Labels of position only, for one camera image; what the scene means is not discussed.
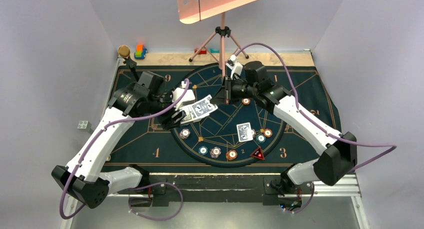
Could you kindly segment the card sliding from deck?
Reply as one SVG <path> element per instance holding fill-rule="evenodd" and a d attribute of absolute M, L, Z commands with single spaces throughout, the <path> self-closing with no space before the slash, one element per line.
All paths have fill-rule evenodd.
<path fill-rule="evenodd" d="M 211 103 L 212 96 L 209 94 L 203 99 L 197 101 L 190 106 L 196 118 L 204 118 L 218 109 L 216 104 Z"/>

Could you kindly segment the red chip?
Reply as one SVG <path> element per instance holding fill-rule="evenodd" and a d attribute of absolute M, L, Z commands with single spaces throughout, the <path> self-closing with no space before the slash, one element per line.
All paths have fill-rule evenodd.
<path fill-rule="evenodd" d="M 242 98 L 241 103 L 245 106 L 249 105 L 251 103 L 251 100 L 249 98 Z"/>
<path fill-rule="evenodd" d="M 266 138 L 270 138 L 270 137 L 272 137 L 272 136 L 273 136 L 273 132 L 272 132 L 272 130 L 271 130 L 271 129 L 266 128 L 266 129 L 264 129 L 264 130 L 263 130 L 263 135 L 264 135 Z"/>

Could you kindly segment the green poker chip stack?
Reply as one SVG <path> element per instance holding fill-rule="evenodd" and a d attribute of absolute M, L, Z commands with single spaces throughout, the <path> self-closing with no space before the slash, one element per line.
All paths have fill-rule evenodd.
<path fill-rule="evenodd" d="M 208 153 L 209 149 L 206 146 L 200 146 L 198 148 L 198 153 L 202 156 L 206 155 Z"/>

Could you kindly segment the dealt card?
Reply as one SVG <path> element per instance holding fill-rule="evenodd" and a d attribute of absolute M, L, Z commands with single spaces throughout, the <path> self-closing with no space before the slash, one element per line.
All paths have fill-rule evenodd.
<path fill-rule="evenodd" d="M 250 122 L 240 123 L 236 125 L 237 137 L 240 143 L 253 140 L 252 127 Z"/>

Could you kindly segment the purple white poker chip stack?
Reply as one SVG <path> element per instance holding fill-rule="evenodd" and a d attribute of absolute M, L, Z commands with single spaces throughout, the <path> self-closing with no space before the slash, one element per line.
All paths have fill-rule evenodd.
<path fill-rule="evenodd" d="M 210 150 L 210 157 L 213 158 L 213 159 L 216 159 L 216 158 L 218 158 L 221 155 L 221 152 L 222 151 L 221 151 L 221 149 L 219 147 L 213 147 Z"/>

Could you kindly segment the orange poker chip stack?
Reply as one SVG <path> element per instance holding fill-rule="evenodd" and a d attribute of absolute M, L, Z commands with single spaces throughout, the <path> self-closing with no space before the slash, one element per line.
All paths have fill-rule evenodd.
<path fill-rule="evenodd" d="M 238 157 L 238 153 L 236 150 L 231 149 L 227 151 L 227 153 L 225 154 L 225 157 L 228 161 L 233 161 Z"/>

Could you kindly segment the red triangle dealer marker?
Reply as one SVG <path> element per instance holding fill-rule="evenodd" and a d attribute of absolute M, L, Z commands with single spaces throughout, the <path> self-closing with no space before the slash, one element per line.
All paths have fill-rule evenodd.
<path fill-rule="evenodd" d="M 250 156 L 252 158 L 255 158 L 255 159 L 258 159 L 258 160 L 264 160 L 265 159 L 265 156 L 263 154 L 263 150 L 260 146 L 257 149 L 255 149 Z"/>

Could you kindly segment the blue playing card deck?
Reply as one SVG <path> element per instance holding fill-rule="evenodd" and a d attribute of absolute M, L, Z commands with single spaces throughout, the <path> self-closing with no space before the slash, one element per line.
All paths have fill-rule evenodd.
<path fill-rule="evenodd" d="M 192 105 L 184 106 L 181 110 L 185 113 L 185 117 L 180 122 L 182 126 L 199 122 L 207 116 L 201 108 L 197 109 Z"/>

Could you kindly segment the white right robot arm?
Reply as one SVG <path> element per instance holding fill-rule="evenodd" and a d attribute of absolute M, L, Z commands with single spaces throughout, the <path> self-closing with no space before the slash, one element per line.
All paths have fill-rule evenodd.
<path fill-rule="evenodd" d="M 357 147 L 349 142 L 355 142 L 356 137 L 350 132 L 342 134 L 305 109 L 293 91 L 270 79 L 260 61 L 242 65 L 228 60 L 226 66 L 231 73 L 223 77 L 212 104 L 253 99 L 257 106 L 291 126 L 318 154 L 317 159 L 296 163 L 281 174 L 279 187 L 284 191 L 292 193 L 307 182 L 321 181 L 333 186 L 356 166 Z"/>

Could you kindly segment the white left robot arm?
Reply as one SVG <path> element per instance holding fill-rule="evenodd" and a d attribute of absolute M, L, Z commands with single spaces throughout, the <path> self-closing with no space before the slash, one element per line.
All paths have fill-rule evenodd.
<path fill-rule="evenodd" d="M 138 81 L 115 91 L 100 123 L 81 150 L 65 166 L 57 165 L 52 170 L 53 179 L 62 188 L 59 213 L 63 219 L 71 218 L 64 211 L 66 196 L 94 209 L 109 194 L 126 189 L 142 194 L 148 190 L 149 173 L 138 166 L 107 173 L 101 170 L 135 122 L 161 117 L 167 129 L 181 124 L 185 113 L 180 107 L 190 101 L 190 81 L 186 78 L 176 89 L 161 92 L 164 82 L 164 77 L 144 71 Z"/>

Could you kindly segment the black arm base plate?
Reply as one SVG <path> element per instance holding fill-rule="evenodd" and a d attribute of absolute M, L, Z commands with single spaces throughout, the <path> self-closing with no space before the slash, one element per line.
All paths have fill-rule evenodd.
<path fill-rule="evenodd" d="M 170 202 L 198 203 L 259 203 L 263 206 L 290 205 L 294 200 L 306 203 L 312 192 L 311 183 L 297 192 L 282 194 L 279 173 L 152 173 L 151 189 L 124 189 L 120 195 L 145 196 L 154 207 L 166 207 Z"/>

